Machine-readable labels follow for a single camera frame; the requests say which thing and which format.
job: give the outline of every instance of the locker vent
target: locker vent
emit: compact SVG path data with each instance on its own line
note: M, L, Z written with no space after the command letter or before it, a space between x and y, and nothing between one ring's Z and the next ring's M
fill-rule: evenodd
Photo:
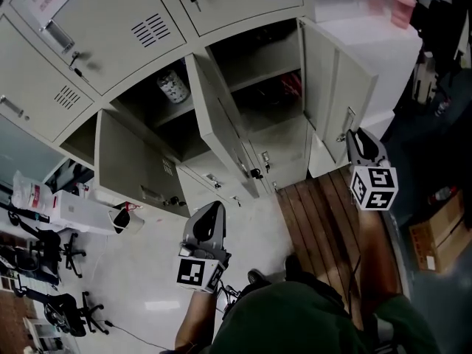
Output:
M64 86L58 95L54 98L63 108L69 110L74 104L80 100L80 96L72 91L68 86Z
M170 163L166 159L162 159L162 164L164 164L165 172L173 176L172 167L170 166Z
M148 47L170 34L169 28L158 13L136 25L131 31L144 47Z

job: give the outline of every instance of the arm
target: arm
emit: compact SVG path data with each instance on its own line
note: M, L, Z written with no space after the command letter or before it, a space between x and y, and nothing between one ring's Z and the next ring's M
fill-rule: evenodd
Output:
M359 210L362 314L398 293L395 259L380 215Z
M209 346L213 340L215 313L216 295L195 291L177 333L176 351L196 353Z

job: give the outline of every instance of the office chair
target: office chair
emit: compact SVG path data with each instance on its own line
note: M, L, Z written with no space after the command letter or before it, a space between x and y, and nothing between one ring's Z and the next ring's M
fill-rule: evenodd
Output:
M69 243L64 244L64 249L60 247L60 236L57 232L50 230L33 229L23 222L14 212L8 212L8 218L14 226L20 226L24 231L38 239L35 245L30 246L30 251L43 252L42 262L51 270L54 275L58 275L58 263L61 261L61 254L66 257L66 268L74 271L77 277L82 278L82 274L77 272L74 264L74 256L87 254L84 251L74 250L74 239L78 237L77 233L73 233L69 239Z
M15 295L18 297L25 296L28 299L42 303L44 305L46 320L62 332L70 333L74 337L84 337L87 334L84 325L87 324L91 333L97 332L92 328L92 325L104 334L108 335L110 333L108 330L99 326L98 322L93 318L94 312L99 309L102 310L103 305L95 305L90 308L86 300L86 296L89 295L87 291L82 292L83 307L77 308L77 302L71 294L57 296L42 294L28 287L21 286L20 277L18 277L18 284L19 287L13 290Z
M52 286L59 285L59 277L41 269L38 255L34 256L22 248L0 245L0 274L6 274L9 270Z

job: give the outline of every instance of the wooden floor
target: wooden floor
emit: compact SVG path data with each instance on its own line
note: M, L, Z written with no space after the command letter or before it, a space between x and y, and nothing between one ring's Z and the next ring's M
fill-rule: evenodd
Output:
M350 278L360 253L357 209L351 201L349 182L349 168L344 167L277 193L303 269L338 291L346 310ZM360 269L350 293L353 322L362 329L359 274Z

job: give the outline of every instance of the plastic bag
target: plastic bag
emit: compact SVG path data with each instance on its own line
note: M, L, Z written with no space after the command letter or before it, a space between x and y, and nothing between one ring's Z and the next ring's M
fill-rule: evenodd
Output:
M28 209L43 215L52 211L52 192L48 186L23 177L19 170L13 176L12 204L17 209Z

